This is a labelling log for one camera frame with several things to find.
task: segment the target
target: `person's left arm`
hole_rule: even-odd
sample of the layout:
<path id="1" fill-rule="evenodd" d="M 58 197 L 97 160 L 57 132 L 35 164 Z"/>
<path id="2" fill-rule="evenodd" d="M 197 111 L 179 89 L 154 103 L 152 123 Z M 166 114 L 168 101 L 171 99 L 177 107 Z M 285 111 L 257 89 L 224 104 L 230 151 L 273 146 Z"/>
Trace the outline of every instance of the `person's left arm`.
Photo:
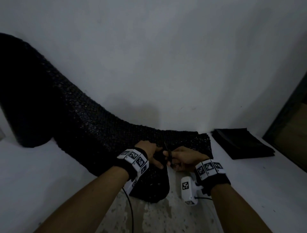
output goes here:
<path id="1" fill-rule="evenodd" d="M 150 163 L 161 168 L 153 154 L 162 148 L 149 141 L 140 141 L 135 146 L 147 153 Z M 35 233 L 94 233 L 128 178 L 125 169 L 111 167 L 64 202 Z"/>

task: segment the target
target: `person's right arm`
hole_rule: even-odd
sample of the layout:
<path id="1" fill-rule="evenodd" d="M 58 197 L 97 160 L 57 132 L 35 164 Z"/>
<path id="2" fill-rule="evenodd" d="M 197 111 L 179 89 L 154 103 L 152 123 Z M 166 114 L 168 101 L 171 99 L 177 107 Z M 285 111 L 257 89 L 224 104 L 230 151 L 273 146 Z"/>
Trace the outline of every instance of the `person's right arm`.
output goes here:
<path id="1" fill-rule="evenodd" d="M 207 155 L 186 147 L 172 152 L 174 170 L 195 168 L 199 162 L 209 159 Z M 253 208 L 229 184 L 217 184 L 211 197 L 225 233 L 272 233 Z"/>

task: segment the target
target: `forearm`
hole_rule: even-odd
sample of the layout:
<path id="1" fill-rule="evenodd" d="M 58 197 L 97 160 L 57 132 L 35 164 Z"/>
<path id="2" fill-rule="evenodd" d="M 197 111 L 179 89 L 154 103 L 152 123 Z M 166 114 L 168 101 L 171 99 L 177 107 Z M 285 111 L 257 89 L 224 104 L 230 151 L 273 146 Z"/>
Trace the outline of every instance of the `forearm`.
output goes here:
<path id="1" fill-rule="evenodd" d="M 62 204 L 35 233 L 95 232 L 129 175 L 112 167 Z"/>
<path id="2" fill-rule="evenodd" d="M 211 196 L 225 233 L 272 233 L 229 184 L 216 185 L 211 190 Z"/>

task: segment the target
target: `scissors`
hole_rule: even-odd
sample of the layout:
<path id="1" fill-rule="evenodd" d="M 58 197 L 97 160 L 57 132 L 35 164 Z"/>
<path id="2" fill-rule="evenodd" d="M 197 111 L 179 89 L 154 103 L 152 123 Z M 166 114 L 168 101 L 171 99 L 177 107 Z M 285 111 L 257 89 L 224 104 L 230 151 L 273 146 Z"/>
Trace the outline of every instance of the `scissors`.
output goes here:
<path id="1" fill-rule="evenodd" d="M 171 163 L 171 167 L 173 167 L 173 157 L 172 157 L 172 152 L 171 150 L 169 150 L 166 146 L 166 143 L 164 142 L 165 148 L 167 150 L 167 152 L 169 153 L 169 156 L 167 157 L 167 160 Z"/>

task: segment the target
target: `hand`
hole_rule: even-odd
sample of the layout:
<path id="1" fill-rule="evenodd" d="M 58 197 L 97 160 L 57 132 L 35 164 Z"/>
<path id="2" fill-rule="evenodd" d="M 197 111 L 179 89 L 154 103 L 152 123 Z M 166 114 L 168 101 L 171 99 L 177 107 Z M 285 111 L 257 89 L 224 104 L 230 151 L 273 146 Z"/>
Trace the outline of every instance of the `hand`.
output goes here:
<path id="1" fill-rule="evenodd" d="M 166 157 L 168 157 L 169 155 L 167 151 L 163 151 L 163 154 Z M 202 154 L 198 151 L 186 148 L 184 146 L 180 146 L 177 149 L 173 150 L 172 158 L 173 158 L 173 164 L 174 164 L 173 169 L 177 172 L 179 171 L 192 172 L 198 163 L 206 159 L 209 159 L 207 155 Z"/>
<path id="2" fill-rule="evenodd" d="M 149 141 L 139 141 L 135 147 L 141 148 L 146 152 L 149 163 L 163 169 L 163 165 L 158 160 L 153 158 L 154 153 L 162 150 L 162 147 L 157 147 L 155 143 L 150 143 Z"/>

